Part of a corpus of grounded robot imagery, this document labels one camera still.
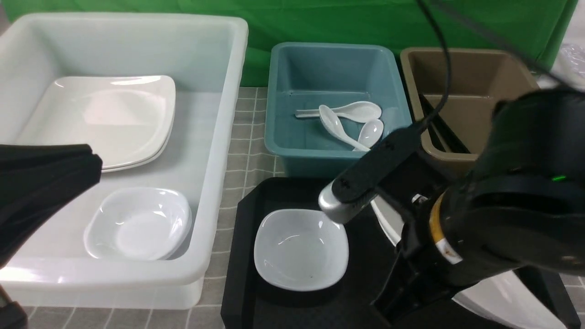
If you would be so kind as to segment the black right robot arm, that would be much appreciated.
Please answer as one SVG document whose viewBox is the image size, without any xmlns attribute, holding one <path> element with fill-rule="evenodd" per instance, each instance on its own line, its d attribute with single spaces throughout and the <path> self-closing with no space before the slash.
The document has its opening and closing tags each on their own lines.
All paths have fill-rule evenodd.
<svg viewBox="0 0 585 329">
<path fill-rule="evenodd" d="M 584 275 L 584 93 L 497 106 L 473 167 L 454 177 L 421 151 L 375 188 L 404 220 L 372 306 L 389 324 L 520 267 Z"/>
</svg>

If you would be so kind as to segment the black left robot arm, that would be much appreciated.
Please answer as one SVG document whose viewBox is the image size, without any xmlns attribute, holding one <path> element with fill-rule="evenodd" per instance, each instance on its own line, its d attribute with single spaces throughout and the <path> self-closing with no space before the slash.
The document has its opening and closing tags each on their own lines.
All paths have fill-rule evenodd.
<svg viewBox="0 0 585 329">
<path fill-rule="evenodd" d="M 48 219 L 100 182 L 102 165 L 87 144 L 1 146 L 1 267 Z"/>
</svg>

